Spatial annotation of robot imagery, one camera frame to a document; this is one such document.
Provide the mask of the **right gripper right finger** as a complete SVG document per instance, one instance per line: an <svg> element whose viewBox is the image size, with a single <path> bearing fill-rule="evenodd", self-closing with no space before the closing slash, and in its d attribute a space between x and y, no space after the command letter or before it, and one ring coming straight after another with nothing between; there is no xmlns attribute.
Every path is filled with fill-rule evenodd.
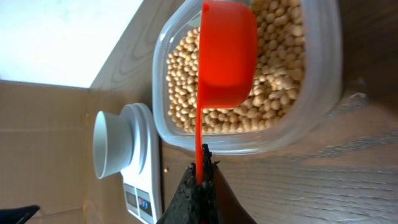
<svg viewBox="0 0 398 224"><path fill-rule="evenodd" d="M203 151L203 183L205 201L201 210L206 213L207 223L223 224L256 224L254 219L237 200L229 183L218 168L219 161L212 161L212 152L207 144L201 146Z"/></svg>

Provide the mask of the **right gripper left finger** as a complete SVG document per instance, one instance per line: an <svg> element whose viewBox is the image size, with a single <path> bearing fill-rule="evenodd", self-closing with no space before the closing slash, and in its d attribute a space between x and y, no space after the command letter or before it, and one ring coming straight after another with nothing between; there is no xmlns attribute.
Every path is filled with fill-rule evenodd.
<svg viewBox="0 0 398 224"><path fill-rule="evenodd" d="M190 164L175 191L175 194L157 224L197 224L200 223L199 205L196 190L195 164Z"/></svg>

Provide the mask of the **red plastic measuring scoop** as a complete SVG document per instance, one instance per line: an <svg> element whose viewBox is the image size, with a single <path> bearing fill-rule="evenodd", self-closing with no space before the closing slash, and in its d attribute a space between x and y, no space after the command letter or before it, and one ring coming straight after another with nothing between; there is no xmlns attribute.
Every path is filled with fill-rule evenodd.
<svg viewBox="0 0 398 224"><path fill-rule="evenodd" d="M257 60L257 23L240 2L204 1L201 10L195 124L196 183L203 182L202 111L246 100Z"/></svg>

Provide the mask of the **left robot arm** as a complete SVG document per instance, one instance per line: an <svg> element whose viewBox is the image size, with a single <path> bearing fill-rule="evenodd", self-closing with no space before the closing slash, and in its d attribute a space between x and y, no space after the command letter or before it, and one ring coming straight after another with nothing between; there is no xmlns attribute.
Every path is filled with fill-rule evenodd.
<svg viewBox="0 0 398 224"><path fill-rule="evenodd" d="M21 208L1 209L0 222L1 224L25 224L39 210L40 207L38 205L31 205Z"/></svg>

